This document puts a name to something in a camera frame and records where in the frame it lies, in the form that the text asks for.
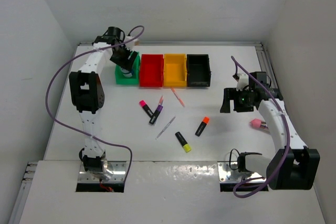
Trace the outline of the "pink capped tube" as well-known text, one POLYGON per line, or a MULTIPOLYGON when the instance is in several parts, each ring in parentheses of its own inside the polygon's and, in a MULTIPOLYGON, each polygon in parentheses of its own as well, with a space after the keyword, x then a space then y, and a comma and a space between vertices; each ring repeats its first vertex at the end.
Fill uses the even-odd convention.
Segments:
POLYGON ((267 126, 267 123, 265 121, 262 121, 260 119, 253 119, 250 121, 250 126, 257 130, 263 130, 266 132, 269 132, 269 128, 267 126))

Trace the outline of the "metal base plate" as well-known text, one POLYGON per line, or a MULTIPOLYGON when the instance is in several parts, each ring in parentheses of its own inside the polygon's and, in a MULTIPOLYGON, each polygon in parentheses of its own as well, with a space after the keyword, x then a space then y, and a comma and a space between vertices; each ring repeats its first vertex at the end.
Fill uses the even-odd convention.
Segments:
POLYGON ((236 167, 237 162, 231 162, 231 166, 229 166, 229 161, 217 162, 218 176, 221 184, 236 184, 247 179, 252 179, 249 183, 263 183, 266 181, 258 173, 239 172, 238 170, 234 170, 236 167))
POLYGON ((81 184, 94 184, 99 183, 99 181, 105 184, 123 183, 126 171, 126 162, 104 161, 101 172, 86 171, 84 165, 81 164, 77 182, 81 184))

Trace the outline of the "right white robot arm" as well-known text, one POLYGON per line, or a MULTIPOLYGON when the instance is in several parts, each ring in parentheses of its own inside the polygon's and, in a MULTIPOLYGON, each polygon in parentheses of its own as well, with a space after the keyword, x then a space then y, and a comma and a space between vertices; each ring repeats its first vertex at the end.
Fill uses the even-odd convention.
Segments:
POLYGON ((237 86, 224 89, 220 112, 257 110, 266 123, 276 152, 272 159, 259 152, 241 152, 235 169, 240 173, 259 174, 273 190, 311 189, 320 154, 296 133, 280 90, 268 84, 265 72, 236 73, 233 78, 237 86))

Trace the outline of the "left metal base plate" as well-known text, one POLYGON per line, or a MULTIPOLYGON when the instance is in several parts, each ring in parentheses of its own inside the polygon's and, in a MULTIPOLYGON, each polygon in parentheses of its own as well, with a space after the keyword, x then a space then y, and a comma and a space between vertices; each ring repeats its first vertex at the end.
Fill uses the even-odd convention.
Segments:
POLYGON ((99 181, 105 184, 123 183, 126 171, 126 162, 104 161, 101 172, 86 171, 84 165, 81 164, 77 182, 81 184, 94 184, 99 183, 99 181))

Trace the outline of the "purple cap black highlighter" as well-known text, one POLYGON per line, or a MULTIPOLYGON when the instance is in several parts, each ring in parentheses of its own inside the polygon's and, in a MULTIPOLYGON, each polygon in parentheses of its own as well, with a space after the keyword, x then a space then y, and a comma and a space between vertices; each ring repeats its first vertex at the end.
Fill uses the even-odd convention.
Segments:
POLYGON ((154 113, 153 113, 153 115, 152 115, 152 117, 151 117, 151 119, 149 121, 150 125, 154 125, 156 123, 156 121, 157 121, 157 119, 158 119, 158 117, 159 117, 162 109, 163 109, 162 105, 158 105, 157 106, 156 110, 154 111, 154 113))

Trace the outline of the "black plastic bin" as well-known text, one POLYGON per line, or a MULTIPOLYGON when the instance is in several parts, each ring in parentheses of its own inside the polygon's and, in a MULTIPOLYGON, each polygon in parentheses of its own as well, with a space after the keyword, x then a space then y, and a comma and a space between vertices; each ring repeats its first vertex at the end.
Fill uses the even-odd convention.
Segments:
POLYGON ((211 85, 208 54, 187 54, 187 86, 207 88, 211 85))

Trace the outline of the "yellow plastic bin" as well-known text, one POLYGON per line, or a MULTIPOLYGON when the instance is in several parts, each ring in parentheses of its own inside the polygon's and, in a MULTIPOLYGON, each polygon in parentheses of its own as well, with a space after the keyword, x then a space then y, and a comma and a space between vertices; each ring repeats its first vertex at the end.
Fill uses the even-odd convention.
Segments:
POLYGON ((186 54, 164 55, 163 86, 168 88, 187 86, 186 54))

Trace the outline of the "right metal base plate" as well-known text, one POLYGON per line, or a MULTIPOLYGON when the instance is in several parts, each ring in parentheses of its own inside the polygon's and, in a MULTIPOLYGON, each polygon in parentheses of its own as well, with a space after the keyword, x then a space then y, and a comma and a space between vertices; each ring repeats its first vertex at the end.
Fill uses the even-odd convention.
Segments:
POLYGON ((218 176, 221 184, 236 184, 247 179, 252 179, 249 183, 263 183, 266 181, 258 173, 239 172, 238 170, 234 170, 236 167, 237 162, 231 162, 231 166, 229 166, 229 161, 217 162, 218 176))

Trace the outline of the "orange cap black highlighter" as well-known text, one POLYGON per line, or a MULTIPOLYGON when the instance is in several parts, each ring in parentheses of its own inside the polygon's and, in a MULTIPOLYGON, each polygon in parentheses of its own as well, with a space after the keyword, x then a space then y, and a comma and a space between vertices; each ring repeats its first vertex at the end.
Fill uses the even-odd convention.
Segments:
POLYGON ((199 137, 203 133, 208 123, 209 123, 209 117, 204 117, 199 127, 197 128, 195 135, 199 137))

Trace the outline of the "clear grey pen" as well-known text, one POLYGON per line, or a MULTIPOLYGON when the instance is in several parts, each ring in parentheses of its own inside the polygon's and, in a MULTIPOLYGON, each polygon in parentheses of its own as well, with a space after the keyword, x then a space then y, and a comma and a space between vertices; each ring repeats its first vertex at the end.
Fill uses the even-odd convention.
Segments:
POLYGON ((172 122, 175 120, 176 116, 174 116, 168 124, 160 131, 160 133, 156 136, 155 140, 157 140, 164 132, 165 130, 172 124, 172 122))

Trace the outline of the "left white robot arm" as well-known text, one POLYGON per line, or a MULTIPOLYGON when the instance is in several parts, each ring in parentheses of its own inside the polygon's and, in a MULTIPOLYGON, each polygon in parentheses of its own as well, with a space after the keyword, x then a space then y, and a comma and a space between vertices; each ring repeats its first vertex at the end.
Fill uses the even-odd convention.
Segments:
POLYGON ((79 157, 86 172, 91 173, 100 181, 108 181, 113 175, 113 168, 106 159, 104 145, 96 140, 101 134, 100 111, 104 105, 104 91, 100 74, 108 61, 120 68, 122 76, 134 76, 134 62, 138 53, 133 51, 135 42, 119 45, 114 48, 105 47, 118 45, 126 39, 125 32, 118 27, 109 27, 107 31, 97 36, 93 43, 94 52, 89 54, 85 64, 69 75, 71 101, 79 112, 83 130, 89 135, 85 138, 85 146, 79 157))

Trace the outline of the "orange pen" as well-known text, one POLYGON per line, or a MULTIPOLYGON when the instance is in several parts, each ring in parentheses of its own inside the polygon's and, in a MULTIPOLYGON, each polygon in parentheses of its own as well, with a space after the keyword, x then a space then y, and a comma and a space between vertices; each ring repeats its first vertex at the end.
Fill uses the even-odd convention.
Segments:
POLYGON ((177 98, 181 106, 185 108, 185 104, 183 100, 180 98, 180 96, 178 95, 178 93, 176 92, 176 90, 174 88, 171 88, 171 91, 173 92, 173 94, 175 95, 175 97, 177 98))

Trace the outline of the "red plastic bin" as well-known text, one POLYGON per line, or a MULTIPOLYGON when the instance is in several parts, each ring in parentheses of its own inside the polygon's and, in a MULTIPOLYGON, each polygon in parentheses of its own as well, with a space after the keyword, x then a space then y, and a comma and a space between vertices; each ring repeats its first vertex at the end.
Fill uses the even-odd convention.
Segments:
POLYGON ((163 55, 142 54, 139 83, 143 88, 163 87, 163 55))

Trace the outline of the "pink cap black highlighter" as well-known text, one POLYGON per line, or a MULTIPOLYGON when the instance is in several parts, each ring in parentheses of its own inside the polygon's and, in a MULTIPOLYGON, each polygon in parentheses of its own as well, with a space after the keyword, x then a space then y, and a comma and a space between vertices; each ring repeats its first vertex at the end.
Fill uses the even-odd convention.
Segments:
POLYGON ((145 111, 145 113, 151 118, 153 116, 153 111, 150 109, 150 107, 147 105, 147 103, 144 100, 141 100, 139 102, 139 105, 141 108, 145 111))

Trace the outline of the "yellow cap black highlighter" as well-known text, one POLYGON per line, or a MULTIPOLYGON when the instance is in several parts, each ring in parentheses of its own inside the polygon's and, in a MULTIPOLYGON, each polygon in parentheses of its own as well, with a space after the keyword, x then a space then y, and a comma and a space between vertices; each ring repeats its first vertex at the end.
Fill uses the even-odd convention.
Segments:
POLYGON ((180 132, 176 132, 175 136, 176 136, 177 140, 179 141, 179 143, 181 144, 183 150, 186 153, 188 153, 192 150, 190 145, 188 144, 188 142, 186 141, 186 139, 184 138, 184 136, 180 132))

